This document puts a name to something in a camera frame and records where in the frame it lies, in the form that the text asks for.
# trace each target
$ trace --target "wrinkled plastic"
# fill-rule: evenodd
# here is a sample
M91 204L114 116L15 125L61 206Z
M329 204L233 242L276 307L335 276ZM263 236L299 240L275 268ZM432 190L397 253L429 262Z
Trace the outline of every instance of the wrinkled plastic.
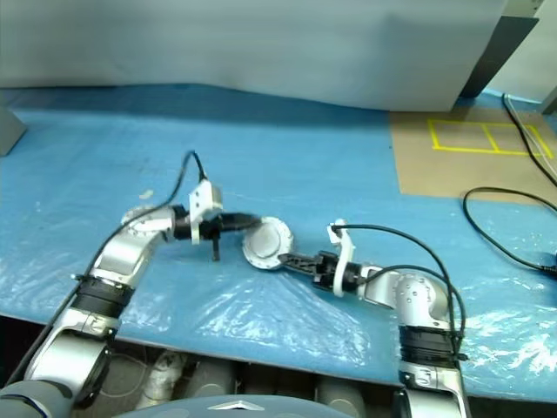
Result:
M193 148L221 186L226 211L282 219L301 253L333 251L326 226L339 217L423 239L466 302L469 393L557 398L557 283L495 252L466 223L457 199L400 195L385 113L198 86L21 91L10 102L30 129L0 163L2 314L47 321L73 285L70 274L85 269L128 209L165 198L181 154ZM181 202L193 168L188 175ZM509 248L554 262L551 213L476 201L471 210ZM400 239L351 235L358 262L434 267ZM119 337L398 381L393 311L351 295L335 298L293 273L256 270L244 260L241 239L223 237L219 263L208 242L160 247Z

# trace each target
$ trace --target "cardboard surface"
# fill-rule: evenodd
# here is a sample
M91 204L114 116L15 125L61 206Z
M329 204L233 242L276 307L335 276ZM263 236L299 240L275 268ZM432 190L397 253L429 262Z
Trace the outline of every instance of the cardboard surface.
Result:
M557 139L543 117L533 112L519 115L557 166ZM528 157L504 110L457 107L449 113L391 113L389 119L404 194L460 197L469 189L490 185L557 200L555 187ZM525 201L500 194L482 198Z

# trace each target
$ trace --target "black cable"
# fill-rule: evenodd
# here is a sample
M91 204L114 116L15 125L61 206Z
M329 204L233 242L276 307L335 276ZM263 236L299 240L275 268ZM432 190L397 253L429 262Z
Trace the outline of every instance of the black cable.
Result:
M398 270L417 270L419 272L427 273L427 274L435 277L436 279L439 279L440 281L442 281L443 283L446 284L446 287L449 291L449 297L451 297L450 296L451 293L454 294L454 297L456 298L456 300L459 304L459 310L460 310L460 332L459 332L460 335L458 337L459 338L458 349L460 350L460 345L462 343L462 339L464 338L464 332L465 332L465 329L466 329L466 308L464 306L464 301L460 297L459 292L456 290L456 288L453 286L453 284L449 280L447 280L444 276L442 276L441 274L439 274L439 273L435 272L434 270L432 270L431 268L427 268L427 267L415 266L413 264L398 264L396 266L382 267L381 270L378 270L377 272L375 272L371 276L368 276L367 278L360 281L359 285L365 285L365 284L369 283L370 281L374 281L379 276L381 276L385 273L389 273L389 272L392 272L392 271L398 271Z
M524 142L524 145L526 146L526 149L528 151L528 156L534 162L534 164L537 165L537 167L540 169L540 171L549 179L549 181L551 181L555 186L557 186L557 179L551 174L551 172L549 172L546 169L546 167L544 167L541 164L541 162L534 155L534 152L532 151L530 143L528 142L528 139L526 137L526 133L522 129L522 126L521 126L521 123L519 122L519 120L516 118L514 113L511 111L511 109L510 109L510 107L507 103L507 99L508 99L507 94L503 94L501 96L501 102L503 102L503 106L505 107L505 110L507 111L507 114L510 117L510 119L513 120L513 123L516 126L516 129L519 130L519 134L520 134L520 137L522 138L522 142Z
M399 231L398 229L389 228L388 226L369 225L369 224L332 225L331 229L334 232L337 232L339 229L369 229L369 230L373 230L373 231L381 231L381 232L384 232L384 233L391 233L393 235L398 235L402 238L406 238L406 239L412 241L414 244L417 244L418 246L421 246L424 250L426 250L429 253L429 255L432 256L432 258L437 263L437 266L439 266L439 269L440 269L442 275L446 279L446 283L447 283L447 286L448 286L448 289L449 289L449 293L452 292L452 290L454 289L453 285L451 284L451 278L449 277L449 273L446 270L445 265L443 264L443 262L441 261L439 256L435 253L435 251L432 250L426 243L420 241L419 239L417 239L416 237L413 237L412 235L410 235L408 233L403 233L402 231ZM451 328L451 334L453 336L452 337L453 351L455 352L455 354L457 354L459 352L459 349L460 349L460 342L461 342L462 337L457 335L456 329L455 329L455 326L454 326L453 297L449 297L447 302L448 302L448 311L449 311L449 326Z
M176 196L177 196L177 194L180 190L180 187L182 186L182 182L184 181L186 167L187 167L188 162L190 161L191 157L195 158L196 163L198 165L199 182L201 182L204 179L207 179L207 175L205 173L205 170L203 169L203 165L201 164L201 160L199 159L199 156L197 155L197 153L195 151L188 151L184 155L184 158L182 158L182 165L180 166L180 173L178 174L176 184L174 185L174 188L172 189L172 192L168 196L168 198L163 203L161 203L160 205L152 207L151 209L149 209L145 212L141 212L137 216L134 216L133 218L128 219L122 225L120 225L118 228L116 228L114 230L114 232L111 233L111 235L109 235L109 237L107 239L105 239L103 244L101 244L101 246L98 248L97 252L93 256L93 259L91 260L91 262L89 263L89 265L85 269L84 276L88 276L89 274L91 274L91 270L95 267L95 262L97 261L98 257L103 252L104 248L106 247L106 245L108 244L108 242L111 239L113 239L116 235L118 235L120 232L122 232L132 222L135 222L139 218L144 217L145 215L148 215L149 213L153 213L153 212L161 209L162 207L165 207L165 206L169 205L176 198ZM27 350L27 352L25 353L23 358L19 361L19 363L17 363L16 369L10 375L10 378L6 381L5 386L8 386L11 383L13 383L14 381L17 381L17 379L19 379L20 375L24 372L24 369L27 367L27 365L31 361L35 352L38 350L40 345L43 344L44 339L47 337L48 333L51 331L52 326L55 324L55 322L57 321L60 314L70 304L71 299L75 296L75 294L76 294L77 290L79 289L80 285L81 285L81 283L77 283L73 287L73 289L71 289L71 291L68 293L68 295L64 298L62 303L60 303L56 312L50 318L49 322L44 326L41 333L33 341L33 343L31 344L31 346L29 347L29 349Z
M540 265L540 264L534 264L534 263L531 263L530 261L524 260L521 257L519 257L519 256L511 253L510 251L508 251L502 244L497 242L494 238L490 237L483 229L481 229L481 227L472 218L472 215L470 214L470 211L468 210L468 199L470 198L470 196L472 196L475 193L516 194L518 196L524 196L526 198L536 200L536 201L540 202L541 204L546 205L547 207L549 207L550 209L552 209L554 212L557 213L557 206L556 205L554 205L553 203L549 202L548 200L545 200L545 199L541 198L540 196L536 196L532 193L521 192L520 190L514 190L514 189L504 189L504 188L501 188L501 187L491 187L491 186L475 187L472 190L469 190L468 192L466 192L466 194L464 195L464 198L462 199L462 210L464 212L464 216L466 217L466 220L470 223L470 225L472 225L472 227L482 237L487 239L487 241L489 241L491 244L493 244L496 248L498 248L507 257L509 257L510 259L513 259L514 261L516 261L517 263L520 263L523 266L527 266L527 267L533 268L535 270L539 270L539 271L544 272L544 273L557 274L557 267L555 267L555 266L543 266L543 265Z

